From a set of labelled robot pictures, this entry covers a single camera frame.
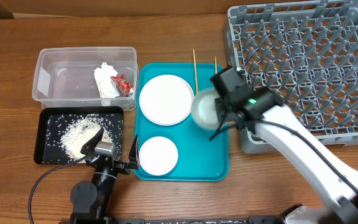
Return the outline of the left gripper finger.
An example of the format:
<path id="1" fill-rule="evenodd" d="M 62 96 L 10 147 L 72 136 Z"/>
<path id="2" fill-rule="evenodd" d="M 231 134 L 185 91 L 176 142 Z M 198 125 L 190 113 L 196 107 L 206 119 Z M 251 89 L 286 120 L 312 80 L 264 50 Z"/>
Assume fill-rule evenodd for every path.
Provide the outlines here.
<path id="1" fill-rule="evenodd" d="M 132 143 L 130 152 L 129 152 L 129 167 L 131 169 L 139 169 L 139 136 L 135 135 L 134 141 Z"/>
<path id="2" fill-rule="evenodd" d="M 100 130 L 89 140 L 87 141 L 81 148 L 81 153 L 83 155 L 87 155 L 90 152 L 95 151 L 95 147 L 102 140 L 104 134 L 104 129 L 100 128 Z"/>

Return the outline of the grey bowl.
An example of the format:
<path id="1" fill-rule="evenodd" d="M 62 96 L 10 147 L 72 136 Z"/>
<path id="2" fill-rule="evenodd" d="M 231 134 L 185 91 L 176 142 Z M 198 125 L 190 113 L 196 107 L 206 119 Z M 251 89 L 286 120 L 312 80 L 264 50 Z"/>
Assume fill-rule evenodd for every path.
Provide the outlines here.
<path id="1" fill-rule="evenodd" d="M 208 88 L 200 91 L 191 104 L 193 121 L 202 129 L 214 130 L 219 126 L 216 98 L 219 98 L 218 92 L 214 88 Z"/>

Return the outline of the rice leftovers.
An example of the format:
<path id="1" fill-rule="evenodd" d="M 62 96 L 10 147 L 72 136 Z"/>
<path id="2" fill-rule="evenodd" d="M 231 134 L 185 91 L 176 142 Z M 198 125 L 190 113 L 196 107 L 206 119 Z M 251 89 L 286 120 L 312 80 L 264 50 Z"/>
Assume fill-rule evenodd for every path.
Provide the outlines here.
<path id="1" fill-rule="evenodd" d="M 121 114 L 55 114 L 47 121 L 45 162 L 71 162 L 83 157 L 82 146 L 104 129 L 102 141 L 116 146 L 122 156 L 123 120 Z"/>

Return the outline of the wooden chopstick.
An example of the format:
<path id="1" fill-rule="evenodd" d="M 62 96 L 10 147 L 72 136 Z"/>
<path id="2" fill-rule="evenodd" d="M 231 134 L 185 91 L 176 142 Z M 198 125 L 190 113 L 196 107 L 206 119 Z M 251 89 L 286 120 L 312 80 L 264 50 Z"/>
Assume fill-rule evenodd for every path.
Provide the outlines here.
<path id="1" fill-rule="evenodd" d="M 216 56 L 214 57 L 214 72 L 215 72 L 215 74 L 217 74 L 217 72 L 218 72 L 218 65 L 217 65 L 217 58 L 216 58 Z"/>
<path id="2" fill-rule="evenodd" d="M 194 67 L 194 76 L 195 76 L 195 89 L 197 95 L 199 93 L 199 88 L 198 88 L 198 72 L 197 72 L 195 49 L 193 49 L 193 67 Z"/>

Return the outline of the large pink plate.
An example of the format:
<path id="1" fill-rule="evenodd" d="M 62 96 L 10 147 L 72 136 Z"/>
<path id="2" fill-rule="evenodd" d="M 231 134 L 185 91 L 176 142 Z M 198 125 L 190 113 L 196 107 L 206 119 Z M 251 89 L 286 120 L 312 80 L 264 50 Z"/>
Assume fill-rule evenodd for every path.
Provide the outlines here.
<path id="1" fill-rule="evenodd" d="M 149 121 L 171 126 L 190 115 L 194 98 L 192 87 L 184 79 L 176 75 L 159 75 L 143 86 L 139 106 Z"/>

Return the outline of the red snack wrapper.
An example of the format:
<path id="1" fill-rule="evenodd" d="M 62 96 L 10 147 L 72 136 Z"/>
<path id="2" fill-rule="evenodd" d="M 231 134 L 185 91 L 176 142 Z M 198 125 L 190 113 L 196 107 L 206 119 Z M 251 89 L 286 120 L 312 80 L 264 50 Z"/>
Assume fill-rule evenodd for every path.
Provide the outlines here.
<path id="1" fill-rule="evenodd" d="M 124 96 L 131 96 L 134 93 L 133 84 L 125 80 L 125 75 L 111 76 L 111 80 Z"/>

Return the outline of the white tissue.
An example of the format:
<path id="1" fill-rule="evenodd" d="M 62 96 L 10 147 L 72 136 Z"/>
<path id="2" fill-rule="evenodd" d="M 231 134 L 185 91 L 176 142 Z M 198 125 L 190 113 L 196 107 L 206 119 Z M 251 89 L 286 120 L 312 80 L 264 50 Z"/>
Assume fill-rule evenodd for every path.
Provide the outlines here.
<path id="1" fill-rule="evenodd" d="M 101 98 L 115 98 L 120 96 L 116 84 L 111 77 L 116 77 L 118 72 L 112 65 L 103 62 L 100 67 L 94 70 L 94 79 Z"/>

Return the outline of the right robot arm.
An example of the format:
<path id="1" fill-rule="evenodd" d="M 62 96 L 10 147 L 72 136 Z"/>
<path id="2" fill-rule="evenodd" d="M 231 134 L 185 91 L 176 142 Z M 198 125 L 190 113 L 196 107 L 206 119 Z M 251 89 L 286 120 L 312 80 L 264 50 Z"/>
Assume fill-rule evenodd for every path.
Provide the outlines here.
<path id="1" fill-rule="evenodd" d="M 323 208 L 296 205 L 283 212 L 280 223 L 358 223 L 358 170 L 336 157 L 267 87 L 252 90 L 235 68 L 211 77 L 218 93 L 218 121 L 247 128 L 280 152 L 308 181 Z"/>

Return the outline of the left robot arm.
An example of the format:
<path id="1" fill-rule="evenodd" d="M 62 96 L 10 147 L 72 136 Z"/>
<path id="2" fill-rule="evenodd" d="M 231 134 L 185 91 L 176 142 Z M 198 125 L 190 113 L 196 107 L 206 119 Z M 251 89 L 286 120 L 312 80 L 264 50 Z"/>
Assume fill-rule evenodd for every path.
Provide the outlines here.
<path id="1" fill-rule="evenodd" d="M 104 142 L 104 129 L 100 129 L 81 148 L 88 166 L 94 168 L 90 181 L 81 181 L 71 190 L 73 211 L 70 223 L 115 223 L 106 214 L 118 174 L 129 175 L 139 168 L 139 137 L 136 136 L 129 152 L 129 161 L 117 158 L 116 145 Z"/>

